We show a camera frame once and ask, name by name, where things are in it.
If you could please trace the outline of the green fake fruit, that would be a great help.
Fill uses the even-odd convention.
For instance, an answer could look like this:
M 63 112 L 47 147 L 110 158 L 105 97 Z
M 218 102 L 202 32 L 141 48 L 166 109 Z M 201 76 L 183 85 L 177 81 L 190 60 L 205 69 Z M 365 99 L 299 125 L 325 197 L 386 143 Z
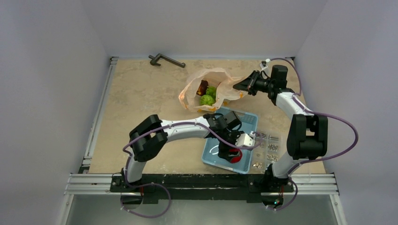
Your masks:
M 212 106 L 216 100 L 211 95 L 203 95 L 200 98 L 200 105 Z

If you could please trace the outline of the dark purple fake fruit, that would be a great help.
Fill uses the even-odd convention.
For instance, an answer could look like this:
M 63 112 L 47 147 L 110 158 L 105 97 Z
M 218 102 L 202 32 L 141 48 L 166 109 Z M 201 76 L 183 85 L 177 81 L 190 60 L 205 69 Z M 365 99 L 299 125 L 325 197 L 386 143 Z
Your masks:
M 206 80 L 201 80 L 201 83 L 196 91 L 196 94 L 198 96 L 203 96 L 206 94 L 207 88 L 208 88 L 209 84 L 208 81 Z

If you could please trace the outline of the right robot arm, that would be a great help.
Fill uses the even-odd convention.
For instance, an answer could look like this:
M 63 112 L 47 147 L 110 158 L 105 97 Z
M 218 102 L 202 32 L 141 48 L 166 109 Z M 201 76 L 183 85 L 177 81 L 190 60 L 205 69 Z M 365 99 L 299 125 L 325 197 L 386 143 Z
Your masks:
M 267 169 L 263 184 L 270 191 L 276 190 L 295 171 L 299 164 L 323 157 L 327 152 L 328 119 L 310 113 L 296 98 L 294 91 L 287 88 L 288 68 L 274 65 L 270 76 L 262 77 L 260 71 L 253 71 L 249 77 L 233 86 L 255 96 L 257 92 L 267 93 L 274 105 L 291 120 L 286 141 L 287 151 Z

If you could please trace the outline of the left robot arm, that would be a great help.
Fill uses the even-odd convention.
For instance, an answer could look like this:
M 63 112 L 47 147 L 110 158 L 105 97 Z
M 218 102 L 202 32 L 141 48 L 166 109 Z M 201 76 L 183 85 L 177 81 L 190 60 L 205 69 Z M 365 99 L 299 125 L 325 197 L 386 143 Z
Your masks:
M 122 186 L 129 192 L 140 185 L 146 162 L 155 158 L 165 144 L 187 138 L 216 138 L 218 157 L 230 163 L 241 159 L 241 150 L 254 145 L 251 135 L 240 130 L 241 120 L 235 112 L 204 114 L 191 120 L 161 120 L 150 115 L 129 133 L 123 148 L 129 157 L 124 167 Z

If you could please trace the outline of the large red fake apple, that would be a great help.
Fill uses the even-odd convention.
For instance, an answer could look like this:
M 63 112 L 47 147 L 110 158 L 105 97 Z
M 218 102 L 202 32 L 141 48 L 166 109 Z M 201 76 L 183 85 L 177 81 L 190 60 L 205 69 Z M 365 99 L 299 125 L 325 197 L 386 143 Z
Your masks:
M 241 160 L 242 158 L 242 151 L 241 149 L 230 149 L 227 155 L 227 161 L 234 164 Z

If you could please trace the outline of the orange banana print plastic bag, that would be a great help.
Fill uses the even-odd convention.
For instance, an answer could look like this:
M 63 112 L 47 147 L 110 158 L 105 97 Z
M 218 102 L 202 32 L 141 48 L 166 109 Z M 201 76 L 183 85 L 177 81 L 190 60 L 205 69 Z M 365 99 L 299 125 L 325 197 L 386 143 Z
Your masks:
M 247 95 L 247 91 L 233 88 L 247 77 L 219 67 L 202 69 L 188 76 L 178 99 L 183 108 L 192 112 L 215 112 L 227 102 Z

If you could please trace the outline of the green fake grape bunch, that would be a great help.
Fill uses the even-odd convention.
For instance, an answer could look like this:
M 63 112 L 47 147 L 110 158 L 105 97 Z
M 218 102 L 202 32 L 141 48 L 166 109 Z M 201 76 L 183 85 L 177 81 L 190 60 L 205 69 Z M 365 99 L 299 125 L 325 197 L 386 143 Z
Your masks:
M 211 96 L 214 100 L 216 100 L 216 91 L 217 88 L 214 86 L 208 86 L 206 90 L 206 95 Z

